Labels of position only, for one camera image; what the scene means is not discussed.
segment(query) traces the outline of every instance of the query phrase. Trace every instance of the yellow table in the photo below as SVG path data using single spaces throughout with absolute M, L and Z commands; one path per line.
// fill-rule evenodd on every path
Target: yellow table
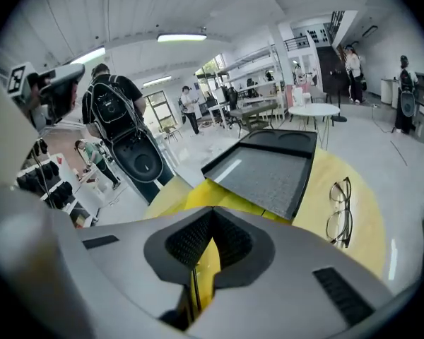
M 300 209 L 292 222 L 277 215 L 264 212 L 263 208 L 224 189 L 206 179 L 192 189 L 180 177 L 174 177 L 160 190 L 148 207 L 144 218 L 177 213 L 181 210 L 203 206 L 222 206 L 263 215 L 265 218 L 292 224 L 326 238 L 326 221 L 339 209 L 330 200 L 329 192 L 335 182 L 349 177 L 352 185 L 351 212 L 353 232 L 349 247 L 340 247 L 358 263 L 382 278 L 385 260 L 385 233 L 383 219 L 372 190 L 361 176 L 347 163 L 320 148 L 316 149 L 310 179 Z M 204 308 L 212 300 L 213 276 L 220 270 L 218 251 L 212 241 L 196 267 L 201 305 Z

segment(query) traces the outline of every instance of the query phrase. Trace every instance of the tray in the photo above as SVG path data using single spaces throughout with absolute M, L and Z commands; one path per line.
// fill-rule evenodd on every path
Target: tray
M 316 142 L 315 132 L 254 131 L 201 171 L 225 189 L 292 220 L 310 178 Z

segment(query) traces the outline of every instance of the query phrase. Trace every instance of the white pillar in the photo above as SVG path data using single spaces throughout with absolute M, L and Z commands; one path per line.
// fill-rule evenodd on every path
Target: white pillar
M 288 50 L 285 47 L 283 37 L 278 28 L 278 25 L 275 23 L 268 24 L 270 34 L 275 43 L 276 52 L 278 53 L 278 58 L 280 59 L 281 73 L 283 74 L 283 79 L 285 84 L 294 84 L 294 78 L 292 75 L 292 67 L 288 59 Z

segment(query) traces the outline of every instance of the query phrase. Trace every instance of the ceiling light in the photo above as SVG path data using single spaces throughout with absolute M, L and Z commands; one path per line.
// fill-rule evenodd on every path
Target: ceiling light
M 166 76 L 166 77 L 163 77 L 163 78 L 155 79 L 154 81 L 143 83 L 143 88 L 148 87 L 148 86 L 153 85 L 153 84 L 157 84 L 157 83 L 161 83 L 161 82 L 164 82 L 164 81 L 168 81 L 170 79 L 171 79 L 171 76 Z
M 159 34 L 158 42 L 200 42 L 207 38 L 206 34 Z
M 76 63 L 84 64 L 84 63 L 87 63 L 90 60 L 98 58 L 98 57 L 100 57 L 104 54 L 105 54 L 105 48 L 101 47 L 101 48 L 93 50 L 92 52 L 89 52 L 85 55 L 82 55 L 80 58 L 77 58 L 76 60 L 71 61 L 71 64 L 76 64 Z

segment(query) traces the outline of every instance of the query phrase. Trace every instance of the black eyeglasses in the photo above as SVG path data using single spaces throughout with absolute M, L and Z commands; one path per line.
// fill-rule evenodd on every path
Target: black eyeglasses
M 341 182 L 336 182 L 330 190 L 330 199 L 344 203 L 344 209 L 336 211 L 326 222 L 326 235 L 331 244 L 342 242 L 346 248 L 350 243 L 353 229 L 353 216 L 351 212 L 352 185 L 348 177 Z

